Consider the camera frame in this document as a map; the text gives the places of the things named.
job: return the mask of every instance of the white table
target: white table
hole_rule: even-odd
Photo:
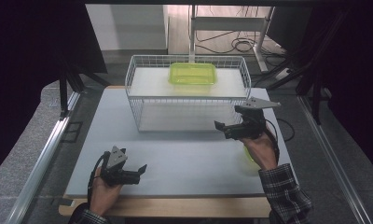
[[[257,98],[269,99],[266,90],[252,89]],[[289,155],[272,109],[265,117],[274,123],[279,137],[280,161]],[[90,171],[104,151],[125,147],[125,170],[147,164],[139,185],[124,186],[131,198],[203,198],[262,196],[259,167],[245,156],[239,141],[221,132],[139,133],[125,90],[104,91],[65,194],[85,198]]]

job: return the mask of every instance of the hand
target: hand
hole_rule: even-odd
[[[257,139],[241,138],[239,139],[247,147],[253,160],[262,170],[271,170],[277,167],[276,156],[273,150],[273,144],[267,134]]]
[[[102,167],[97,168],[95,176],[100,176]],[[117,201],[122,185],[108,186],[101,177],[93,180],[93,191],[90,199],[90,211],[103,216]]]

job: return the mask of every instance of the wire basket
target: wire basket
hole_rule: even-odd
[[[137,129],[143,131],[215,131],[214,120],[239,123],[234,105],[251,90],[243,57],[194,56],[195,63],[215,66],[212,86],[173,85],[168,81],[172,63],[188,63],[188,55],[134,55],[125,88]]]

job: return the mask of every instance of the sleeve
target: sleeve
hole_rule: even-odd
[[[311,199],[300,189],[290,164],[260,170],[259,176],[274,216],[282,223],[310,223]]]
[[[76,208],[68,224],[109,224],[108,220],[92,213],[86,203]]]

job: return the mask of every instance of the yellow container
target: yellow container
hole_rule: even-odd
[[[169,82],[174,85],[213,85],[215,66],[211,63],[172,63]]]

